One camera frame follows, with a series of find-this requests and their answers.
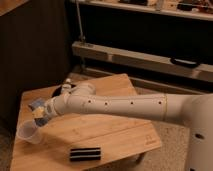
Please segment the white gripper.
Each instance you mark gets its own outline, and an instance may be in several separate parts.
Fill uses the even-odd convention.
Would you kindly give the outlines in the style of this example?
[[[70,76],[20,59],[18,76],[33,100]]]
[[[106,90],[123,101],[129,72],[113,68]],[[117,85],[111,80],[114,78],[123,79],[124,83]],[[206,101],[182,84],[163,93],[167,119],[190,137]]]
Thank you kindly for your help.
[[[35,119],[43,118],[45,115],[49,118],[54,118],[58,116],[58,113],[56,112],[56,109],[54,107],[54,98],[51,98],[47,101],[44,101],[40,99],[38,101],[39,107],[43,108],[37,108],[33,111],[33,116]]]

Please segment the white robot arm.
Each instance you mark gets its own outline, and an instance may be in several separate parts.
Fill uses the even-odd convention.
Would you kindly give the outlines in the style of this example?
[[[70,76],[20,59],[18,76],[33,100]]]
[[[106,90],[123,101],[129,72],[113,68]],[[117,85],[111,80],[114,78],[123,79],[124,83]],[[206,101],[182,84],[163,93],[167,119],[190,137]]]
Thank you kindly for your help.
[[[185,171],[213,171],[213,93],[101,96],[91,83],[64,87],[34,115],[38,126],[69,113],[159,120],[190,129]]]

